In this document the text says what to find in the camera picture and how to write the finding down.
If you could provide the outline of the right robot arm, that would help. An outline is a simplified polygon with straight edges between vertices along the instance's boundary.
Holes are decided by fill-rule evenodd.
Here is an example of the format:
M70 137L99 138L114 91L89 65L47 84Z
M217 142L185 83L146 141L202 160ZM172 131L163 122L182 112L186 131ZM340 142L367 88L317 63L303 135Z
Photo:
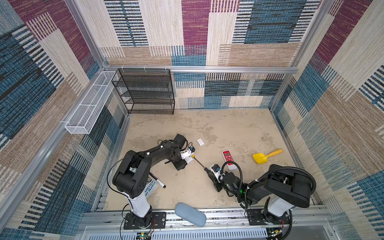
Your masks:
M297 167L272 164L261 177L244 183L242 176L224 171L225 166L215 164L204 170L217 192L224 190L229 197L237 199L251 225L289 223L290 210L309 207L317 187L315 178Z

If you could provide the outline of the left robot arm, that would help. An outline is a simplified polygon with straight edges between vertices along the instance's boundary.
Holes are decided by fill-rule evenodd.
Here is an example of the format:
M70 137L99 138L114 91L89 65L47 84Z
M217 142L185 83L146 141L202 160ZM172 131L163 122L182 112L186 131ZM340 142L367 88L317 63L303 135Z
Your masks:
M139 228L147 228L154 224L152 206L145 196L145 188L151 167L167 160L176 170L187 166L182 158L182 151L188 147L187 139L178 134L173 140L164 140L158 146L142 152L129 151L122 159L115 172L112 183L117 192L124 195L130 205L128 220Z

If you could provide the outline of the red remote control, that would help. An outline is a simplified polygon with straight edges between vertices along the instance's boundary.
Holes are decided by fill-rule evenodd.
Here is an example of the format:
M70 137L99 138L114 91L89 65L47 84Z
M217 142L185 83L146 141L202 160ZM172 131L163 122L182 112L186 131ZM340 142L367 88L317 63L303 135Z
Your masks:
M227 163L226 166L228 167L229 171L235 171L238 169L238 167L233 164L234 159L233 159L233 156L229 150L222 151L222 156L223 156L225 162Z

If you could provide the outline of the white battery cover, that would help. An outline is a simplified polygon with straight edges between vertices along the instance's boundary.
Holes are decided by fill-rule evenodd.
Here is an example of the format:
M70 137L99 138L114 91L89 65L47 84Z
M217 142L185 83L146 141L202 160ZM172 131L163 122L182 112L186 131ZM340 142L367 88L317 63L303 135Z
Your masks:
M197 139L197 142L200 146L203 146L205 143L202 139Z

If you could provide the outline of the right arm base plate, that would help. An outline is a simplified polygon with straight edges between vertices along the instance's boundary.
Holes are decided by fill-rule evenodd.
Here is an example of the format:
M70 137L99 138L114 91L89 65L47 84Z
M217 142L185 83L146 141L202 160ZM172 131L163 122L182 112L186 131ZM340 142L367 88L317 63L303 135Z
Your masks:
M248 209L246 211L250 226L289 225L291 218L288 212L277 217L264 209Z

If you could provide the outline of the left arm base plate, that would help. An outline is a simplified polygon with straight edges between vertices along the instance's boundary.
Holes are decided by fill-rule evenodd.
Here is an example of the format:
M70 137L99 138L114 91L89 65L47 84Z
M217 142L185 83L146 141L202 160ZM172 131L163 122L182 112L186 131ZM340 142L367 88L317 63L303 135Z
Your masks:
M123 224L124 230L138 229L164 229L167 220L166 212L151 212L149 211L143 218L136 216L133 213L127 213Z

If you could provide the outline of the white remote control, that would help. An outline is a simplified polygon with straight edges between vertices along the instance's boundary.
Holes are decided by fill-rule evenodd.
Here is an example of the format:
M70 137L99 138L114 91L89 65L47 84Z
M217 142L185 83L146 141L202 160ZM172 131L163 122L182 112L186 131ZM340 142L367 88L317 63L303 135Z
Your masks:
M185 161L186 161L187 164L190 164L194 159L195 159L195 156L191 155L191 156L187 156L185 158Z

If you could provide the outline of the black yellow screwdriver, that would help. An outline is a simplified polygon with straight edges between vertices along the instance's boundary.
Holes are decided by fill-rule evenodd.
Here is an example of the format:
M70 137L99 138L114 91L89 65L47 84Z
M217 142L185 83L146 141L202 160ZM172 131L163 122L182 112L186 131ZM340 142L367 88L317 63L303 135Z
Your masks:
M201 164L201 163L197 160L197 158L195 157L195 155L192 155L192 158L193 158L197 163L199 163L199 164L203 167L203 169L205 170L205 172L206 172L209 176L214 176L213 172L212 172L211 170L209 170L208 168L206 168L203 164Z

